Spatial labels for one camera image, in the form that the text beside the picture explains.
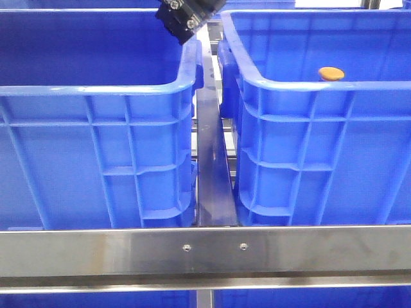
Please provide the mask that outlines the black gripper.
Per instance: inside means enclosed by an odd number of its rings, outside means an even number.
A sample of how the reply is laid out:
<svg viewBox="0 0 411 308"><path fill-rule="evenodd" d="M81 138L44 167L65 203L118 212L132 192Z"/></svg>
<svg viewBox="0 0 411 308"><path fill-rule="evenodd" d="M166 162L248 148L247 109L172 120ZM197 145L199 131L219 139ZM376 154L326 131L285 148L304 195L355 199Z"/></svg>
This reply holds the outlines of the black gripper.
<svg viewBox="0 0 411 308"><path fill-rule="evenodd" d="M226 4L224 0L161 1L155 13L168 32L184 45Z"/></svg>

